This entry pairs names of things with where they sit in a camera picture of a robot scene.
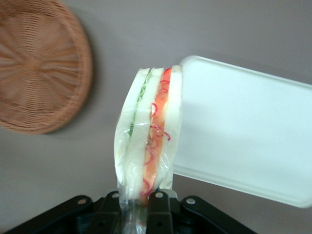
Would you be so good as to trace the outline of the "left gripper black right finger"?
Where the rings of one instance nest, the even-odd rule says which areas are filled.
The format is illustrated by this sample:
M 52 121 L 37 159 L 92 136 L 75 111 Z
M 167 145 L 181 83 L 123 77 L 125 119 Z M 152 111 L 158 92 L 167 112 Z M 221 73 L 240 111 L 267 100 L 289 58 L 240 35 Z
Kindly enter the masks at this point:
M 178 201 L 174 191 L 149 197 L 148 234 L 253 234 L 254 231 L 198 196 Z

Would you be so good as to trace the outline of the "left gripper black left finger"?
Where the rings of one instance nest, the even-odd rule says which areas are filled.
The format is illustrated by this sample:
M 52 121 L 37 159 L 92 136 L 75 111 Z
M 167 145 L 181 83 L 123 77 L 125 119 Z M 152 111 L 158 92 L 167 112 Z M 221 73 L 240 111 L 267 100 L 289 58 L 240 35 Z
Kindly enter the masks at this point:
M 118 192 L 94 202 L 75 196 L 7 231 L 8 234 L 120 234 Z

